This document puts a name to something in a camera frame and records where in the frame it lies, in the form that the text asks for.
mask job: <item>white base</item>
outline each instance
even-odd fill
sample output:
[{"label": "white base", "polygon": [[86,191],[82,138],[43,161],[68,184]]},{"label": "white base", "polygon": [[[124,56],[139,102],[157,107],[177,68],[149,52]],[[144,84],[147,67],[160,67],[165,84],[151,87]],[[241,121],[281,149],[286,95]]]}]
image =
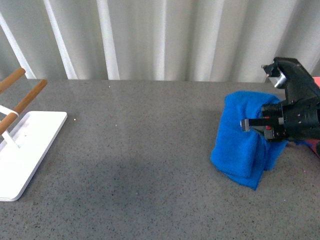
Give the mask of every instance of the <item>white base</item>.
[{"label": "white base", "polygon": [[30,111],[10,133],[19,149],[0,143],[0,201],[21,197],[66,119],[66,112]]}]

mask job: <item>blue towel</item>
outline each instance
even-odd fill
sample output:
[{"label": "blue towel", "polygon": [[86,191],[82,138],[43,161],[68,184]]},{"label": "blue towel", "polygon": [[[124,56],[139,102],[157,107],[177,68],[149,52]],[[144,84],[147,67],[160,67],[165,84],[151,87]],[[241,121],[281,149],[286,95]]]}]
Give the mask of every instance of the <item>blue towel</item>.
[{"label": "blue towel", "polygon": [[211,161],[233,181],[257,189],[264,170],[271,170],[287,141],[269,143],[253,130],[242,131],[242,119],[261,117],[263,104],[276,104],[274,95],[237,91],[225,97]]}]

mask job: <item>gray countertop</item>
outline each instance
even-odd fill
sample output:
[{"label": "gray countertop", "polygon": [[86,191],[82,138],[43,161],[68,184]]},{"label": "gray countertop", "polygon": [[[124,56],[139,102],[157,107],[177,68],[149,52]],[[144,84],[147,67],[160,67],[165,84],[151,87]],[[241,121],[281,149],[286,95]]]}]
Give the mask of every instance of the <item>gray countertop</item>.
[{"label": "gray countertop", "polygon": [[0,239],[319,239],[320,160],[306,146],[289,143],[256,191],[212,165],[237,90],[284,97],[270,83],[49,80],[24,113],[68,118],[22,197],[0,202]]}]

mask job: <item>curtain fold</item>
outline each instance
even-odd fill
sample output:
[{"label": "curtain fold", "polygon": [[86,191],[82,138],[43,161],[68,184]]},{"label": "curtain fold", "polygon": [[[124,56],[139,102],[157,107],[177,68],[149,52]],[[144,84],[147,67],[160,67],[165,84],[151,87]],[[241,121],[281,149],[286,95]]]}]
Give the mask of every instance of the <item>curtain fold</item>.
[{"label": "curtain fold", "polygon": [[0,77],[265,81],[297,58],[320,76],[319,0],[0,1]]}]

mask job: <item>red object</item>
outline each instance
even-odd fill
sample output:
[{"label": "red object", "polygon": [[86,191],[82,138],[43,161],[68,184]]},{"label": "red object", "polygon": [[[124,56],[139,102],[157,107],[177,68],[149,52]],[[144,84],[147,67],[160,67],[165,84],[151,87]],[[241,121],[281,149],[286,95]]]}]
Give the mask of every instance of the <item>red object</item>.
[{"label": "red object", "polygon": [[[314,79],[314,82],[320,87],[320,76],[314,77],[313,79]],[[317,139],[306,140],[307,143],[312,145],[310,148],[312,149],[312,151],[314,151],[315,154],[317,154],[316,145],[319,141],[320,140],[317,140]]]}]

